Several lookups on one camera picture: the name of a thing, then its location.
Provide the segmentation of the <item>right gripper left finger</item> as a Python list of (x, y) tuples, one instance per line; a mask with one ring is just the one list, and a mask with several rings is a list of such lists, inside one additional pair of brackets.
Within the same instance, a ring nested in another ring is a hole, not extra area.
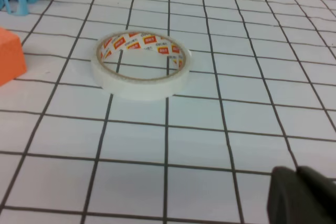
[(309, 187), (289, 168), (272, 170), (267, 213), (270, 223), (328, 223), (328, 214)]

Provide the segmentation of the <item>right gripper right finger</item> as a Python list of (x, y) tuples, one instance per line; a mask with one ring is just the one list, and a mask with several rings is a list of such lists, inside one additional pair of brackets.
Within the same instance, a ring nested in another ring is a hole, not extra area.
[(335, 223), (335, 184), (308, 166), (298, 167), (297, 174), (308, 186), (326, 216)]

